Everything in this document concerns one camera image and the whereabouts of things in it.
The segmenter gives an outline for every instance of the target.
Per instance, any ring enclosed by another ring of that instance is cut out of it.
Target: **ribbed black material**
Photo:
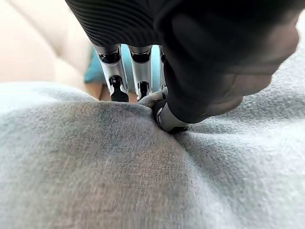
[[[91,42],[97,46],[161,44],[149,11],[132,0],[66,0]]]

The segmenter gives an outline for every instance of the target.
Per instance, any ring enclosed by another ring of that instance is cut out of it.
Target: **black sleeve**
[[[296,2],[149,0],[154,27],[164,35],[167,103],[174,116],[191,124],[216,115],[206,110],[225,97],[232,74],[238,74],[230,69],[249,60],[264,34]]]

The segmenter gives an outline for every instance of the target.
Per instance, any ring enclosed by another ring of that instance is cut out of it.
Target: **beige cushion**
[[[59,82],[86,91],[91,43],[64,0],[0,0],[0,82]]]

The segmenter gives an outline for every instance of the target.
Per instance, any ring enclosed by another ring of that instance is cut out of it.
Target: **silver metal joint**
[[[135,92],[138,95],[138,100],[140,100],[152,92],[152,46],[129,46],[129,50],[132,56],[132,72]]]
[[[126,72],[121,55],[121,45],[96,48],[110,94],[114,93],[114,86],[120,83],[120,91],[128,94]]]

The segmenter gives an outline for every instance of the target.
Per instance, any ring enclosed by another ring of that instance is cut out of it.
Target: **gray blanket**
[[[304,228],[305,39],[271,86],[187,132],[158,128],[158,99],[2,84],[0,228]]]

